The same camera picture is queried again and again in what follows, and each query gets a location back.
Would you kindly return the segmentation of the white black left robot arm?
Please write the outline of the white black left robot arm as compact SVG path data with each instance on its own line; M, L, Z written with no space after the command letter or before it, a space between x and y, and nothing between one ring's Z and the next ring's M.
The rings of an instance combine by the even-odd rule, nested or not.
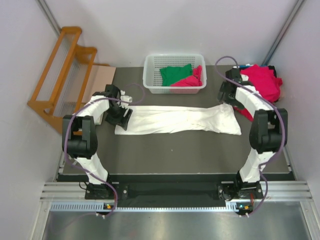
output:
M97 185L97 194L105 199L113 194L114 187L107 182L109 173L98 157L96 126L102 123L106 115L107 123L126 131L133 113L129 108L132 101L125 91L108 84L104 91L93 93L82 108L62 119L62 150L65 156L80 164L89 183Z

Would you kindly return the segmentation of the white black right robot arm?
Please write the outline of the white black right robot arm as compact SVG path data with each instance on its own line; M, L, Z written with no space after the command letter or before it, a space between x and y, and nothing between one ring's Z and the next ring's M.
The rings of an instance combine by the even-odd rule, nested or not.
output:
M264 99L250 81L243 80L238 68L226 71L223 78L218 100L246 109L253 117L249 131L251 150L233 185L234 194L245 198L257 187L266 164L287 144L288 112Z

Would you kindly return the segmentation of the white t-shirt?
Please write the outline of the white t-shirt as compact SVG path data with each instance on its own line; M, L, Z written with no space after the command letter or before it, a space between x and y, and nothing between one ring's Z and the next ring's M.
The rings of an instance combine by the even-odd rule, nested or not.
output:
M233 107L220 104L209 108L185 106L131 106L127 129L117 126L115 135L173 134L207 131L240 136Z

